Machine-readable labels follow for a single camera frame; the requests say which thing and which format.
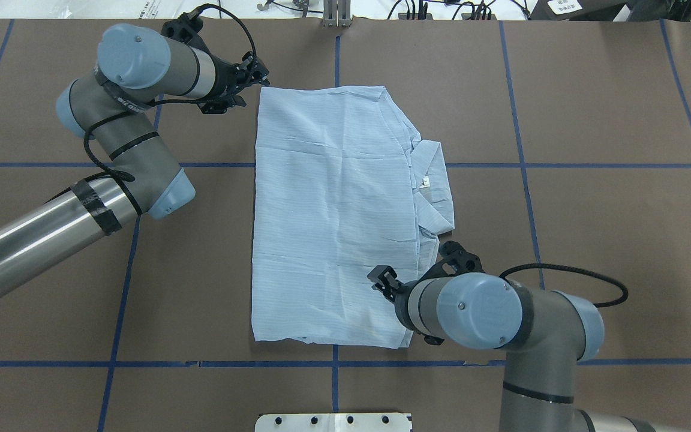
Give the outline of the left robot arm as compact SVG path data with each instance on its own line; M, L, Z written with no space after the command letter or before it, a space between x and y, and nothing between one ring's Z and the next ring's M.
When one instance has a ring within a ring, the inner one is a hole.
M181 16L159 31L131 23L104 31L91 71L56 101L92 172L0 227L0 300L137 217L165 218L194 200L196 189L148 112L183 104L221 115L246 104L245 89L269 84L246 26L248 51L227 61L206 46L201 25Z

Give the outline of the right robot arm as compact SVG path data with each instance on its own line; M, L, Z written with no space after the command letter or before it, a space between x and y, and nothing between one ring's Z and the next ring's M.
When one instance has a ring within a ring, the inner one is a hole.
M582 410L574 404L579 361L595 358L605 337L597 307L480 271L403 283L389 266L369 274L398 320L427 344L453 341L502 350L506 364L501 431L673 431L674 427Z

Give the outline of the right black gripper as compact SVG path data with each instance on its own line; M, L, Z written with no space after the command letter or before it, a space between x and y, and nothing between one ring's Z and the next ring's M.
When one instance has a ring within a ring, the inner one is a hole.
M372 289L392 302L396 317L402 326L411 331L424 330L419 314L419 297L411 299L414 293L422 293L423 289L417 288L420 281L401 282L393 267L375 267L367 277L372 283Z

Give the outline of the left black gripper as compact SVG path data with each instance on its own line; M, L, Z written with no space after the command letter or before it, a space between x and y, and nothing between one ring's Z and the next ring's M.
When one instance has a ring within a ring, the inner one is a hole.
M223 93L214 99L199 101L199 109L204 115L223 115L234 107L246 107L247 102L241 92L252 86L270 86L269 70L257 57L246 57L240 64L228 69L227 84Z

